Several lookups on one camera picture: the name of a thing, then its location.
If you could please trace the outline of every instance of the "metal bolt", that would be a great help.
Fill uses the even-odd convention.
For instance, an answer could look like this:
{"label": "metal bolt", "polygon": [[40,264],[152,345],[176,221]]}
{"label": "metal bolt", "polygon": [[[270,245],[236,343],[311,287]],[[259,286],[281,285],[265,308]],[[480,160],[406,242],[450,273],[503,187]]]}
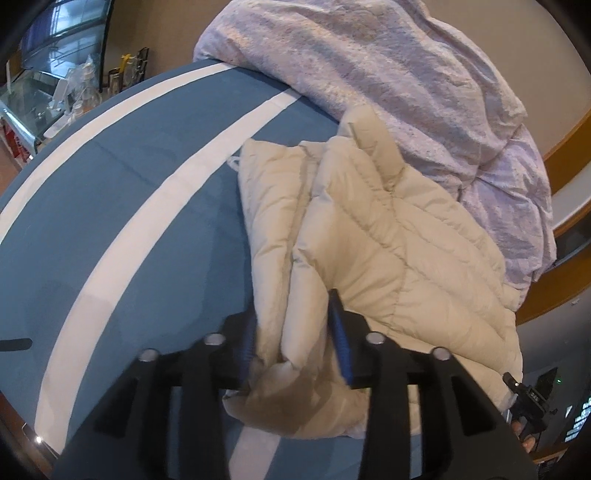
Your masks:
{"label": "metal bolt", "polygon": [[159,351],[154,350],[153,348],[147,348],[146,350],[144,350],[140,354],[139,361],[140,362],[153,362],[159,356],[160,356],[160,352]]}
{"label": "metal bolt", "polygon": [[210,333],[205,337],[205,345],[210,346],[219,346],[223,345],[226,341],[226,337],[224,337],[221,333]]}
{"label": "metal bolt", "polygon": [[447,348],[443,348],[442,346],[438,346],[436,349],[433,350],[433,356],[437,360],[445,361],[449,360],[452,357],[452,354]]}
{"label": "metal bolt", "polygon": [[386,337],[379,332],[369,332],[365,336],[365,339],[372,345],[381,345],[386,341]]}

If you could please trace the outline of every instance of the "window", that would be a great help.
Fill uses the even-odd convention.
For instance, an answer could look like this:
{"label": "window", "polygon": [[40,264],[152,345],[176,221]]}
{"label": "window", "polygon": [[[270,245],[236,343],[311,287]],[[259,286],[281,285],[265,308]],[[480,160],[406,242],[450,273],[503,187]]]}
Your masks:
{"label": "window", "polygon": [[[567,408],[566,415],[569,415],[570,409],[572,407]],[[566,434],[566,438],[564,439],[565,442],[570,442],[571,440],[575,439],[576,436],[579,434],[580,430],[583,428],[587,417],[591,413],[591,397],[583,404],[583,408],[581,409],[581,415],[579,415],[574,420],[574,425],[571,430],[569,430]]]}

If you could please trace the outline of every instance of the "beige wall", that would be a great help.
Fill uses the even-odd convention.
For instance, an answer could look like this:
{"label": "beige wall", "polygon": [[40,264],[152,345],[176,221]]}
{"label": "beige wall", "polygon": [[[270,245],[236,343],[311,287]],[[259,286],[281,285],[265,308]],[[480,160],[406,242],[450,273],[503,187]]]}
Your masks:
{"label": "beige wall", "polygon": [[[114,0],[105,71],[149,47],[148,75],[191,62],[199,35],[229,0]],[[535,0],[426,0],[434,17],[482,48],[525,104],[545,154],[591,107],[591,75]]]}
{"label": "beige wall", "polygon": [[119,66],[122,54],[150,48],[148,76],[192,61],[205,27],[229,0],[114,0],[105,71]]}
{"label": "beige wall", "polygon": [[545,154],[591,107],[591,75],[535,0],[426,0],[431,14],[484,50],[527,108]]}

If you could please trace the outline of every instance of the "lavender blanket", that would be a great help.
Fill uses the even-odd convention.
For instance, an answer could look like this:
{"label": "lavender blanket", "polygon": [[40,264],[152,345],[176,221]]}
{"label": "lavender blanket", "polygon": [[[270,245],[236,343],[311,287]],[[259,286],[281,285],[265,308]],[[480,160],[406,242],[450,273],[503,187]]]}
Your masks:
{"label": "lavender blanket", "polygon": [[194,59],[260,70],[340,119],[370,103],[405,160],[484,227],[522,300],[556,257],[526,112],[486,54],[419,0],[232,0]]}

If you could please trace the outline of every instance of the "floor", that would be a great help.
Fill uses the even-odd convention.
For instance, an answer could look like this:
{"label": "floor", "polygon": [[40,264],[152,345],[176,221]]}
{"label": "floor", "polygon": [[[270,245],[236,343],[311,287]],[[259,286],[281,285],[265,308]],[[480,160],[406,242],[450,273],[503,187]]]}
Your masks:
{"label": "floor", "polygon": [[4,143],[0,142],[0,195],[6,190],[6,187],[8,187],[18,173],[9,155],[10,153]]}

